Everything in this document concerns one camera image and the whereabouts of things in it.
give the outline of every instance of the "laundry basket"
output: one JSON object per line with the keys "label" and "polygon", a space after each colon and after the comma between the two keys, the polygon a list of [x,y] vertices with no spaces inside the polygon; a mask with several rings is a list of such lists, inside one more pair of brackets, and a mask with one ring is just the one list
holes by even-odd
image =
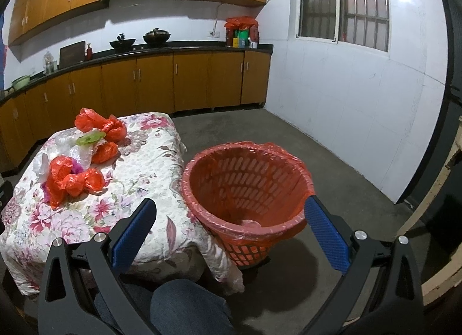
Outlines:
{"label": "laundry basket", "polygon": [[197,154],[186,166],[182,191],[239,268],[258,264],[274,244],[299,233],[304,202],[315,194],[302,161],[275,144],[253,142]]}

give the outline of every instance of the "jeans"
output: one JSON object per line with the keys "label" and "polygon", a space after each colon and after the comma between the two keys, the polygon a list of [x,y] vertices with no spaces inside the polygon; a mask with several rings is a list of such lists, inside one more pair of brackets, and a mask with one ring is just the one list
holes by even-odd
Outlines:
{"label": "jeans", "polygon": [[[172,280],[154,293],[133,284],[124,287],[162,335],[236,334],[226,300],[190,280]],[[104,322],[119,329],[100,293],[95,307]]]}

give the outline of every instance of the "concrete floor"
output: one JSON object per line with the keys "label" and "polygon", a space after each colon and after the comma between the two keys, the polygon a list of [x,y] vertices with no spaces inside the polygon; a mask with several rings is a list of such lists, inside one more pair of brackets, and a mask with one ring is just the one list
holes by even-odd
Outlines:
{"label": "concrete floor", "polygon": [[[361,174],[266,110],[213,112],[175,117],[174,122],[188,148],[185,162],[200,151],[225,142],[274,142],[282,146],[304,161],[325,207],[342,216],[352,229],[365,230],[373,238],[393,240],[410,215],[404,204],[394,205]],[[5,179],[15,184],[20,175]],[[426,280],[448,256],[422,224],[411,232],[411,244],[422,279]],[[257,278],[246,286],[245,292],[227,298],[240,334],[298,334],[340,278],[309,227],[293,239],[277,244],[269,255],[271,262],[259,269]],[[371,274],[351,318],[361,314],[374,276]]]}

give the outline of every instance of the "metal bolt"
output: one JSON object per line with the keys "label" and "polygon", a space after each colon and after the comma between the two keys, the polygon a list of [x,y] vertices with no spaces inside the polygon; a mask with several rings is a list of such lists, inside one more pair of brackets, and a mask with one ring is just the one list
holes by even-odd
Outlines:
{"label": "metal bolt", "polygon": [[403,245],[409,244],[409,239],[406,236],[399,236],[398,241]]}
{"label": "metal bolt", "polygon": [[104,232],[100,232],[95,235],[95,241],[98,243],[101,243],[105,239],[106,239],[106,234]]}
{"label": "metal bolt", "polygon": [[354,233],[354,236],[358,239],[358,240],[366,240],[367,239],[367,234],[364,232],[364,231],[356,231]]}
{"label": "metal bolt", "polygon": [[53,240],[53,246],[58,247],[58,246],[61,246],[61,244],[62,244],[62,238],[58,237]]}

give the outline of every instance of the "green bowl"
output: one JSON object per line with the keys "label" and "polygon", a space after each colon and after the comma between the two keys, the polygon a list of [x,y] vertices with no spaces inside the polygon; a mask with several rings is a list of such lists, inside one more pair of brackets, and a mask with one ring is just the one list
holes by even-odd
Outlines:
{"label": "green bowl", "polygon": [[19,90],[19,89],[22,89],[24,86],[26,86],[29,83],[30,80],[31,80],[30,75],[22,76],[22,77],[19,77],[19,78],[15,79],[11,83],[11,85],[13,85],[14,90]]}

